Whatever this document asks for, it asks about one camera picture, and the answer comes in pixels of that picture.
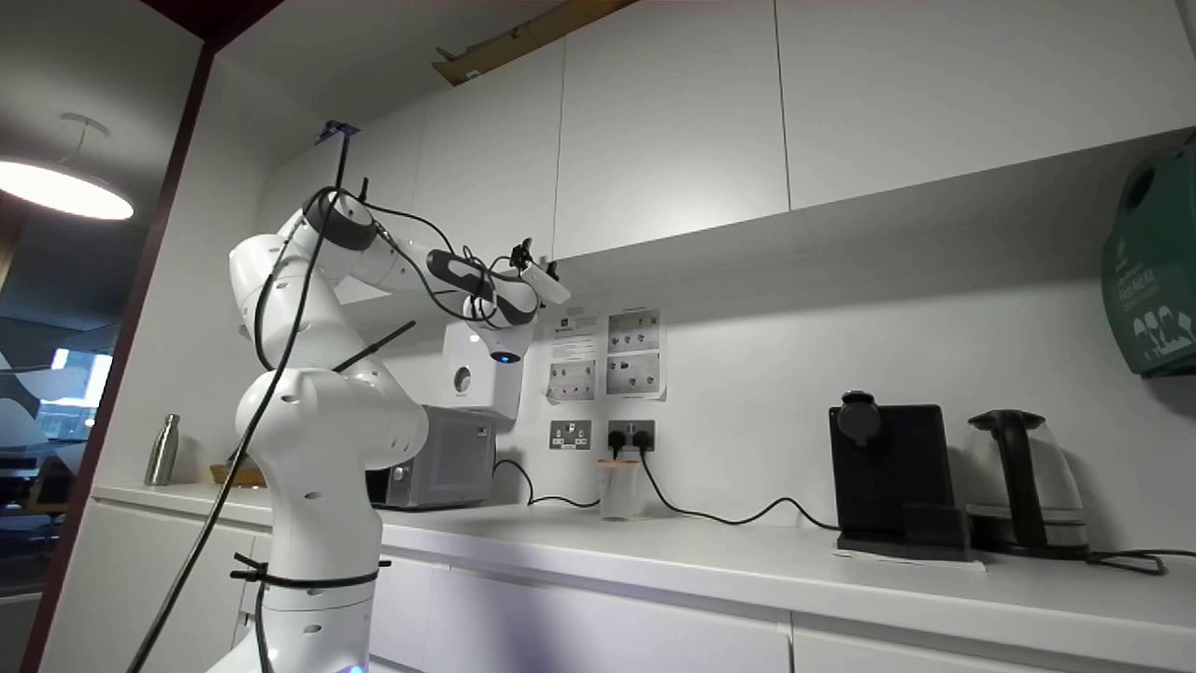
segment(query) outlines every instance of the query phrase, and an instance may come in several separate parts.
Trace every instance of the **electrical outlet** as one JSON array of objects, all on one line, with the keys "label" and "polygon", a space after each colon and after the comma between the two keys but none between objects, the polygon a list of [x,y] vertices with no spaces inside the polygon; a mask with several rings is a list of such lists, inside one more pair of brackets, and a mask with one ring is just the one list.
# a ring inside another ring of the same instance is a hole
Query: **electrical outlet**
[{"label": "electrical outlet", "polygon": [[654,419],[613,419],[607,426],[607,451],[613,454],[654,454],[659,451],[659,422]]},{"label": "electrical outlet", "polygon": [[592,419],[552,419],[551,451],[592,451]]},{"label": "electrical outlet", "polygon": [[551,404],[594,399],[597,397],[597,360],[551,363]]},{"label": "electrical outlet", "polygon": [[649,397],[663,394],[663,357],[659,351],[613,351],[607,360],[607,394],[609,397]]},{"label": "electrical outlet", "polygon": [[609,332],[609,351],[659,351],[663,315],[659,312],[609,315],[607,332]]}]

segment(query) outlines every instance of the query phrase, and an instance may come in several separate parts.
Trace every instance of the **kitchen counter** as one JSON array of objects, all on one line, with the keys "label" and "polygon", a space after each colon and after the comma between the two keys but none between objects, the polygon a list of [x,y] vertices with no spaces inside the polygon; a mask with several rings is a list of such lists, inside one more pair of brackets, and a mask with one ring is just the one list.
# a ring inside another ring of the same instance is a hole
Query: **kitchen counter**
[{"label": "kitchen counter", "polygon": [[[212,485],[97,489],[101,502],[202,518]],[[224,519],[268,529],[263,489],[234,494]],[[482,574],[637,589],[795,619],[904,630],[1103,657],[1155,669],[1196,664],[1196,564],[1166,581],[1074,560],[988,559],[983,564],[893,560],[832,551],[806,529],[715,529],[648,518],[609,525],[576,509],[382,513],[385,551]]]}]

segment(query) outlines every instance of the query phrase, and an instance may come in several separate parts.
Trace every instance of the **countertop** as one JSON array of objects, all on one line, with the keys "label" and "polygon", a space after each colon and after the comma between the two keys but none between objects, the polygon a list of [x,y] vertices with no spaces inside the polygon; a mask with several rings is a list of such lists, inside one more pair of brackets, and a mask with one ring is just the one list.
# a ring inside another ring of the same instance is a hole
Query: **countertop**
[{"label": "countertop", "polygon": [[[206,518],[212,485],[97,485],[93,498]],[[268,498],[240,489],[224,519],[268,529]],[[1191,560],[1169,560],[1162,581],[1029,559],[983,559],[983,564],[893,560],[840,555],[832,535],[811,529],[715,529],[678,518],[609,525],[557,505],[382,513],[382,519],[389,555],[466,568],[770,606],[1125,666],[1196,666]]]}]

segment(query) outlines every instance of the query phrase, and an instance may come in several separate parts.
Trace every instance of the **kettle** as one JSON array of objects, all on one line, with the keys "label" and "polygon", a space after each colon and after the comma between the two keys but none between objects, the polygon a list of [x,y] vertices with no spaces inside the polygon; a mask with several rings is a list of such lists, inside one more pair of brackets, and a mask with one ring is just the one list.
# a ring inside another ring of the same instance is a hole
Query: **kettle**
[{"label": "kettle", "polygon": [[1043,414],[988,413],[969,446],[966,513],[974,551],[1083,559],[1089,529],[1074,469],[1043,434]]}]

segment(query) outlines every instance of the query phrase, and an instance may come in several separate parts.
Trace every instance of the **green object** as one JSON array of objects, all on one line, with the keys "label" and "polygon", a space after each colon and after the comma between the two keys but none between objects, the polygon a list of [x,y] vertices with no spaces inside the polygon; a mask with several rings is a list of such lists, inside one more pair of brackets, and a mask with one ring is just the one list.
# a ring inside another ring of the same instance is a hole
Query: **green object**
[{"label": "green object", "polygon": [[1196,373],[1196,146],[1129,176],[1103,250],[1103,296],[1129,372]]}]

